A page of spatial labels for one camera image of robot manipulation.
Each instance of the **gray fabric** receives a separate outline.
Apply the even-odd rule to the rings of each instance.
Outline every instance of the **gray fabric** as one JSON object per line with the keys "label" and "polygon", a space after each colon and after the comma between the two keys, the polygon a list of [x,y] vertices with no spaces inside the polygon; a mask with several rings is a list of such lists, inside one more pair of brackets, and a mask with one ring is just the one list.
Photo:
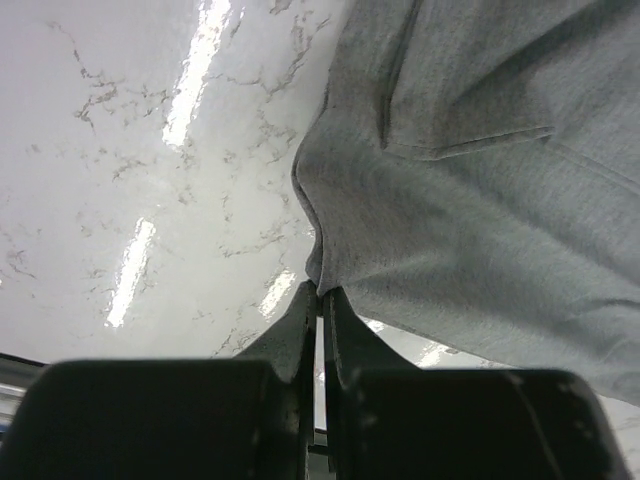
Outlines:
{"label": "gray fabric", "polygon": [[293,183],[320,294],[640,405],[638,2],[358,0]]}

